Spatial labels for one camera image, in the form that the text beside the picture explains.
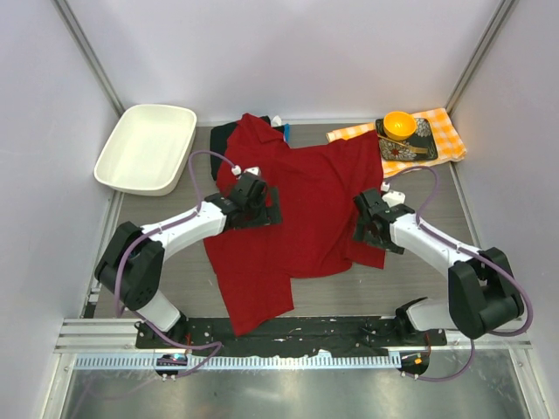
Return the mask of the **red t-shirt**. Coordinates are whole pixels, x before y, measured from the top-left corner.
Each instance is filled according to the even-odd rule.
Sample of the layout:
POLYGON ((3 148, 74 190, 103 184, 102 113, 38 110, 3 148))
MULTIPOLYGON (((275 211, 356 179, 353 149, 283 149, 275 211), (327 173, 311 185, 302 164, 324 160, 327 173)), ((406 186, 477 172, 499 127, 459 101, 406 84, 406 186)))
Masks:
POLYGON ((376 132, 291 148, 280 132, 246 113, 225 155, 241 168, 260 168, 278 190, 282 216, 279 224, 204 239, 236 336, 293 310, 294 278, 335 275, 353 264, 383 268, 384 251, 353 239, 355 196, 383 181, 376 132))

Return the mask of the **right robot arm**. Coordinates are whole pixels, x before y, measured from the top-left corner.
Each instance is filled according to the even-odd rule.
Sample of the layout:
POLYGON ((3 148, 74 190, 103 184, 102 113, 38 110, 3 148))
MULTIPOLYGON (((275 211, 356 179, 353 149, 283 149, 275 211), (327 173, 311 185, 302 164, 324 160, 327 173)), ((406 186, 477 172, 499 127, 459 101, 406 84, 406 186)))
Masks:
POLYGON ((394 332, 402 343, 415 344, 431 329, 455 329, 477 340, 525 313, 502 251, 454 240, 425 222, 396 191, 369 189, 355 196, 354 204, 356 242, 399 255, 413 253, 446 280, 446 299, 420 298, 397 309, 394 332))

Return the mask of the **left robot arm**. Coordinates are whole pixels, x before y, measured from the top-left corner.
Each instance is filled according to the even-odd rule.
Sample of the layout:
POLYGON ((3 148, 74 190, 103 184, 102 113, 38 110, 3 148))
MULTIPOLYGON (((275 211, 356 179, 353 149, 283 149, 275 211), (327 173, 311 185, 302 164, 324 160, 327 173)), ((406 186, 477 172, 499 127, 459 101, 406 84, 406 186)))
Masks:
POLYGON ((241 174, 232 189, 200 200, 193 209, 159 223, 122 223, 111 237, 94 271, 114 295, 117 315, 129 310, 168 348, 186 336, 186 316, 160 290, 162 268, 178 252, 229 230, 279 224, 276 187, 254 173, 241 174))

